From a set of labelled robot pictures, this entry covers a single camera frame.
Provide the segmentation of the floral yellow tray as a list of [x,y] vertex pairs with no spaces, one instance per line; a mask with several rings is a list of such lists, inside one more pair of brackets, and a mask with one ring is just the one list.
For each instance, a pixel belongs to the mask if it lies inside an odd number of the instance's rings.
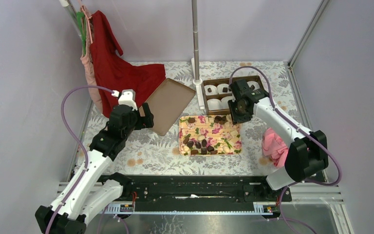
[[[195,123],[188,123],[190,117]],[[179,153],[184,156],[234,155],[242,152],[241,125],[231,115],[179,119]]]

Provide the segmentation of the gold chocolate box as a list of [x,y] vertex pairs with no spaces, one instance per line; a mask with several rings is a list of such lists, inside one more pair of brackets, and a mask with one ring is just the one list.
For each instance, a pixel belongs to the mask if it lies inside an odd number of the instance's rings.
[[[261,77],[258,76],[258,75],[253,75],[253,76],[244,76],[244,77],[234,77],[232,79],[232,81],[237,81],[237,80],[241,80],[241,79],[244,79],[246,82],[248,81],[256,81],[259,85],[260,85],[260,89],[263,89],[264,90],[264,86],[262,84],[262,80],[261,80]],[[218,79],[209,79],[209,80],[205,80],[203,81],[203,92],[204,92],[204,95],[205,95],[205,91],[204,91],[204,86],[205,85],[215,85],[216,87],[219,85],[219,84],[222,84],[222,83],[227,83],[229,85],[229,78],[218,78]],[[212,98],[216,98],[216,99],[222,99],[224,97],[227,97],[227,96],[232,96],[232,93],[230,94],[217,94],[217,95],[212,95],[212,96],[206,96],[204,97],[205,99],[205,110],[206,110],[206,114],[207,115],[225,115],[225,114],[229,114],[229,109],[222,109],[222,110],[219,110],[219,111],[209,111],[208,110],[208,106],[207,106],[207,100],[208,99],[212,99]]]

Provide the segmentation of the gold box lid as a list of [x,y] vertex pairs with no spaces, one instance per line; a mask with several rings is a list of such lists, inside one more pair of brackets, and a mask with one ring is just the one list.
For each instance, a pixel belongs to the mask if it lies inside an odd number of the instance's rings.
[[165,79],[146,100],[154,115],[151,130],[164,136],[195,96],[195,90],[190,87],[173,79]]

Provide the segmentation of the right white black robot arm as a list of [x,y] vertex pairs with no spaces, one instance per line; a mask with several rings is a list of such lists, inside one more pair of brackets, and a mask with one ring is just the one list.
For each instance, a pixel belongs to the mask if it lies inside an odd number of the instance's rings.
[[279,110],[272,97],[263,89],[252,90],[243,79],[230,83],[234,99],[228,102],[234,124],[245,123],[258,117],[277,133],[288,147],[284,166],[267,175],[260,187],[264,200],[271,201],[279,189],[301,182],[329,165],[326,135],[312,132],[296,123],[287,113]]

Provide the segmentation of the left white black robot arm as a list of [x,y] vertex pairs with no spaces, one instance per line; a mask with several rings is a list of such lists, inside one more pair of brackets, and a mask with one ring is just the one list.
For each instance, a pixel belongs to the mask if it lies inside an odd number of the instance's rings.
[[80,173],[48,207],[37,209],[35,217],[42,233],[83,234],[93,218],[112,201],[131,196],[130,179],[120,173],[113,174],[93,194],[90,191],[125,148],[130,134],[153,127],[153,118],[147,103],[142,104],[141,111],[125,104],[113,107],[106,126],[93,138]]

